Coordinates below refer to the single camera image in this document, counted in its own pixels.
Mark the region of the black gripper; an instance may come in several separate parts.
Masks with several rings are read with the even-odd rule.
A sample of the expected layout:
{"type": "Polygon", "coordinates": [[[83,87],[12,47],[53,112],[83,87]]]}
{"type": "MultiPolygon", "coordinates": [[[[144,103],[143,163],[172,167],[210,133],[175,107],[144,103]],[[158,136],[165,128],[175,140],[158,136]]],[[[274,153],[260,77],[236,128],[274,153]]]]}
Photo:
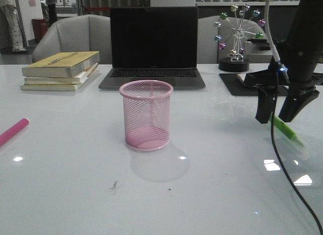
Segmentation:
{"type": "Polygon", "coordinates": [[[319,91],[311,88],[322,85],[322,74],[314,73],[322,50],[295,48],[285,41],[276,42],[274,46],[280,60],[276,61],[274,56],[271,56],[267,69],[247,73],[243,80],[244,87],[257,88],[258,105],[255,118],[259,123],[268,123],[272,115],[277,95],[277,88],[274,86],[288,86],[291,89],[294,85],[301,90],[288,91],[279,113],[281,120],[291,122],[302,109],[318,98],[319,91]]]}

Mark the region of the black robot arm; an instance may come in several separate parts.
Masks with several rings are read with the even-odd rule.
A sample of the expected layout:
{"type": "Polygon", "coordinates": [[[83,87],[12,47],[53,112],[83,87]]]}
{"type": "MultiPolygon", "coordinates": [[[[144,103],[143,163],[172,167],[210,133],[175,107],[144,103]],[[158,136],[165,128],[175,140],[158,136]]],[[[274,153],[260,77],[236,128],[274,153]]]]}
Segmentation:
{"type": "Polygon", "coordinates": [[[287,96],[279,113],[284,122],[291,122],[311,101],[316,99],[322,75],[314,72],[322,56],[322,0],[300,0],[292,26],[285,41],[278,44],[281,65],[271,60],[266,70],[248,73],[245,83],[258,89],[255,118],[267,123],[272,115],[278,85],[288,86],[287,96]]]}

